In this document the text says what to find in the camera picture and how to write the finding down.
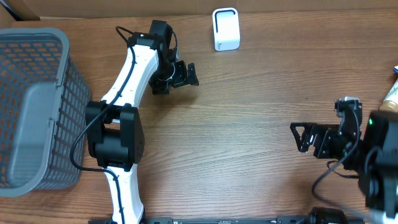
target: wood grain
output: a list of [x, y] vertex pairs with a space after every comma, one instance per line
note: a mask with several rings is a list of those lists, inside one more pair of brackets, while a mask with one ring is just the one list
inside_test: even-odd
[[395, 0], [13, 0], [22, 15], [40, 18], [104, 18], [130, 16], [210, 15], [215, 9], [234, 7], [239, 12], [279, 12], [345, 9], [393, 9]]
[[[338, 123], [334, 100], [358, 96], [364, 118], [395, 82], [398, 10], [240, 14], [241, 46], [215, 52], [210, 16], [15, 22], [58, 27], [94, 100], [111, 87], [126, 58], [115, 26], [147, 32], [151, 20], [174, 28], [182, 58], [200, 86], [167, 96], [148, 89], [140, 116], [146, 136], [138, 168], [149, 217], [263, 218], [325, 206], [310, 193], [326, 161], [297, 151], [289, 125]], [[96, 167], [86, 152], [84, 165]], [[355, 180], [333, 174], [322, 195], [366, 211]], [[0, 223], [86, 223], [112, 214], [103, 174], [84, 172], [65, 190], [0, 199]]]

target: black metal bracket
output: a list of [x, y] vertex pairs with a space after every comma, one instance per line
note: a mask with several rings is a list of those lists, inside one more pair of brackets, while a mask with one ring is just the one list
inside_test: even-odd
[[177, 47], [169, 49], [173, 29], [165, 21], [152, 21], [148, 34], [135, 32], [128, 39], [131, 47], [136, 44], [157, 50], [159, 67], [149, 80], [152, 94], [169, 94], [169, 86], [178, 88], [184, 85], [199, 85], [193, 63], [187, 66], [183, 60], [177, 61]]
[[[90, 101], [86, 107], [86, 125], [104, 108], [106, 103]], [[105, 128], [113, 120], [120, 121], [120, 130]], [[112, 106], [87, 132], [88, 152], [101, 167], [122, 167], [129, 171], [142, 157], [145, 145], [138, 109], [130, 104]]]
[[[361, 125], [362, 103], [357, 98], [340, 98], [335, 102], [335, 111], [337, 116], [342, 118], [340, 124], [290, 124], [290, 130], [300, 152], [308, 152], [309, 147], [313, 145], [315, 147], [313, 155], [318, 159], [341, 159], [344, 156], [347, 144], [355, 140], [357, 134], [361, 134], [356, 133], [353, 112], [356, 113]], [[304, 128], [301, 135], [297, 128]]]
[[232, 219], [232, 218], [207, 218], [207, 219], [172, 219], [172, 218], [146, 218], [145, 224], [364, 224], [361, 218], [348, 217], [341, 210], [332, 208], [313, 208], [308, 215], [278, 216], [270, 219]]

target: cable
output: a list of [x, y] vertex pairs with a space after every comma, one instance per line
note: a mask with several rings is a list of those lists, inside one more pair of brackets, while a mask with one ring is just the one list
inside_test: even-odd
[[378, 147], [378, 146], [373, 147], [373, 148], [368, 152], [368, 154], [366, 155], [365, 165], [364, 165], [364, 172], [365, 172], [365, 175], [368, 174], [369, 160], [371, 159], [371, 156], [373, 156], [373, 154], [374, 154], [376, 151], [381, 151], [381, 148]]
[[[329, 162], [326, 163], [326, 166], [330, 169], [330, 167], [329, 167], [330, 164], [331, 164], [331, 163], [334, 163], [334, 162], [337, 162], [337, 161], [329, 161]], [[340, 177], [344, 177], [344, 178], [347, 178], [347, 179], [359, 179], [359, 176], [358, 176], [358, 175], [344, 175], [344, 174], [338, 173], [338, 172], [335, 171], [335, 170], [333, 170], [333, 172], [334, 172], [335, 174], [339, 175]]]
[[177, 42], [177, 35], [175, 34], [174, 30], [172, 31], [175, 39], [175, 48], [174, 48], [174, 59], [176, 59], [177, 52], [178, 52], [178, 42]]
[[[351, 112], [354, 114], [354, 117], [355, 117], [355, 121], [356, 121], [356, 132], [359, 133], [360, 130], [359, 130], [358, 116], [356, 115], [356, 113], [354, 112], [354, 110], [351, 109]], [[344, 205], [341, 205], [341, 204], [338, 204], [338, 203], [336, 203], [336, 202], [332, 202], [331, 200], [325, 199], [325, 198], [319, 196], [319, 195], [316, 193], [316, 191], [315, 191], [317, 185], [318, 185], [325, 177], [327, 177], [329, 174], [331, 174], [338, 166], [340, 166], [347, 158], [349, 158], [350, 155], [352, 155], [352, 154], [354, 153], [354, 151], [356, 150], [356, 147], [358, 146], [358, 143], [359, 143], [359, 134], [356, 135], [355, 143], [354, 143], [353, 147], [351, 148], [351, 150], [349, 150], [349, 152], [348, 152], [342, 159], [340, 159], [332, 168], [328, 169], [328, 170], [327, 170], [326, 172], [324, 172], [321, 176], [319, 176], [319, 178], [313, 183], [311, 192], [312, 192], [312, 195], [313, 195], [316, 199], [320, 200], [321, 202], [328, 203], [329, 205], [332, 205], [332, 206], [334, 206], [334, 207], [340, 207], [342, 210], [346, 210], [347, 212], [350, 212], [350, 213], [352, 213], [353, 215], [359, 216], [359, 217], [361, 217], [362, 219], [367, 219], [367, 220], [369, 220], [371, 223], [376, 223], [376, 222], [374, 222], [374, 220], [372, 220], [371, 218], [369, 218], [367, 215], [363, 214], [362, 212], [357, 211], [357, 210], [352, 209], [352, 208], [348, 208], [348, 207], [346, 207], [346, 206], [344, 206]]]
[[119, 181], [118, 181], [118, 177], [116, 176], [116, 174], [114, 172], [112, 172], [111, 170], [108, 170], [108, 169], [96, 169], [96, 168], [82, 167], [82, 166], [80, 166], [79, 164], [76, 163], [75, 158], [74, 158], [74, 153], [75, 153], [75, 149], [77, 147], [77, 144], [83, 138], [85, 133], [87, 133], [87, 130], [89, 130], [92, 127], [92, 125], [98, 119], [100, 119], [110, 109], [110, 107], [112, 107], [114, 105], [114, 103], [121, 96], [121, 93], [123, 92], [124, 87], [127, 85], [127, 82], [130, 79], [131, 73], [132, 73], [132, 71], [134, 69], [134, 65], [136, 64], [136, 55], [134, 53], [134, 49], [131, 46], [129, 46], [129, 43], [128, 43], [127, 39], [125, 38], [124, 35], [122, 35], [122, 33], [120, 33], [119, 29], [124, 30], [124, 31], [126, 31], [126, 32], [128, 32], [130, 34], [133, 34], [133, 32], [131, 32], [131, 31], [129, 31], [129, 30], [123, 28], [123, 27], [119, 27], [119, 26], [116, 27], [116, 32], [118, 32], [118, 34], [127, 43], [127, 46], [130, 48], [131, 53], [132, 53], [132, 64], [131, 64], [130, 71], [129, 71], [126, 79], [124, 80], [123, 84], [121, 85], [119, 91], [116, 93], [116, 96], [113, 98], [113, 100], [89, 124], [87, 124], [86, 127], [77, 136], [77, 138], [75, 139], [75, 141], [73, 142], [73, 144], [72, 144], [72, 146], [70, 148], [69, 159], [70, 159], [70, 162], [79, 170], [92, 171], [92, 172], [105, 172], [105, 173], [110, 174], [113, 177], [113, 180], [116, 183], [116, 190], [118, 192], [118, 204], [119, 204], [119, 212], [120, 212], [120, 215], [122, 217], [122, 224], [125, 224], [123, 207], [122, 207], [122, 199], [121, 199], [121, 193], [120, 193], [120, 186], [119, 186]]
[[175, 48], [178, 47], [178, 42], [177, 42], [177, 35], [175, 34], [174, 30], [172, 31], [175, 39]]

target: bottle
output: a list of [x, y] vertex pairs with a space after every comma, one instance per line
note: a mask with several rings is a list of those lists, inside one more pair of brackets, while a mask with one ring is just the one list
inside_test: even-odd
[[[398, 74], [398, 66], [394, 68], [394, 72]], [[379, 110], [398, 112], [398, 80], [392, 86]]]

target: white plastic device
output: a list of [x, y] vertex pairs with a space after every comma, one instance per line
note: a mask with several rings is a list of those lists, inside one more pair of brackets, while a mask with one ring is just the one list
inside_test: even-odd
[[213, 12], [214, 47], [217, 51], [237, 49], [241, 43], [239, 17], [232, 7]]
[[[157, 50], [152, 50], [148, 46], [135, 45], [133, 50], [136, 55], [136, 64], [131, 73], [129, 81], [121, 93], [121, 96], [116, 100], [114, 105], [124, 106], [126, 103], [129, 103], [131, 106], [138, 108], [141, 98], [148, 85], [149, 79], [159, 67], [159, 58], [157, 55]], [[131, 65], [132, 52], [131, 49], [128, 48], [127, 58], [123, 68], [120, 71], [120, 74], [112, 88], [107, 94], [104, 95], [104, 97], [102, 97], [102, 100], [106, 100], [107, 103], [110, 103], [114, 99], [116, 93], [120, 90], [121, 85], [125, 81], [130, 71]], [[109, 166], [107, 169], [113, 171], [116, 176], [118, 176], [125, 223], [139, 224], [144, 212], [144, 205], [139, 197], [137, 164], [133, 164], [129, 172], [126, 172], [123, 168], [118, 167]], [[122, 217], [119, 212], [118, 191], [116, 189], [116, 183], [111, 174], [105, 174], [108, 179], [109, 188], [112, 195], [112, 221], [122, 224]]]

